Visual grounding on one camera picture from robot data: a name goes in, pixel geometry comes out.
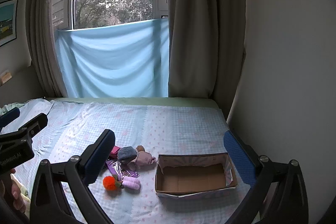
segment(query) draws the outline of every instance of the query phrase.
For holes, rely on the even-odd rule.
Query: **toy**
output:
[[[103,179],[103,186],[106,190],[114,191],[123,186],[138,190],[140,188],[140,180],[133,177],[124,177],[123,181],[117,180],[117,175],[107,176]]]
[[[142,145],[138,145],[135,149],[137,152],[140,152],[140,151],[146,151],[145,148],[142,146]]]
[[[114,191],[121,187],[121,182],[114,176],[107,176],[103,179],[103,186],[106,190]]]
[[[152,156],[151,153],[145,151],[139,151],[137,157],[132,160],[127,166],[131,170],[135,170],[136,167],[141,165],[150,165],[156,162],[156,158]]]
[[[124,177],[123,186],[138,190],[140,188],[140,180],[132,177]]]
[[[137,152],[132,146],[122,147],[118,151],[118,161],[127,164],[137,157]]]

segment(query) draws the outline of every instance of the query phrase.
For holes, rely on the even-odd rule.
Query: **plastic wrapper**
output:
[[[124,177],[139,177],[139,174],[136,171],[132,171],[126,164],[122,164],[117,160],[108,160],[106,165],[112,175],[118,176],[119,181],[124,180]]]

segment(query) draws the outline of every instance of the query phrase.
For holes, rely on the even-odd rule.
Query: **cardboard box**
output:
[[[175,199],[228,195],[237,178],[227,153],[206,155],[159,155],[155,191]]]
[[[12,78],[11,73],[6,70],[4,71],[1,75],[0,75],[0,80],[1,80],[1,84],[3,85],[4,83],[6,83],[8,80],[10,80]]]

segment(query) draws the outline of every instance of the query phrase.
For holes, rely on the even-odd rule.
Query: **bed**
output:
[[[159,153],[226,151],[223,135],[228,126],[221,110],[209,99],[60,98],[35,99],[19,106],[20,117],[3,128],[2,134],[17,130],[41,112],[48,115],[48,126],[33,138],[35,157],[16,168],[17,178],[30,194],[42,159],[55,163],[80,155],[106,128],[115,132],[115,145],[136,147],[141,144],[155,157]],[[188,201],[159,198],[154,190],[155,168],[147,166],[138,172],[140,192],[105,191],[102,179],[110,175],[109,170],[103,170],[89,186],[114,223],[225,223],[250,188],[236,171],[238,185],[230,195]],[[66,183],[63,188],[74,215],[86,223]]]

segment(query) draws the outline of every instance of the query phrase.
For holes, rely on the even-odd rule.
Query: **wall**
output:
[[[0,108],[10,103],[25,103],[45,96],[33,66],[24,68],[0,86]]]
[[[16,13],[16,40],[0,47],[0,73],[9,70],[15,75],[31,63],[26,37],[26,0],[18,0]]]
[[[336,0],[247,0],[246,20],[228,123],[258,154],[299,161],[316,223],[336,195]]]

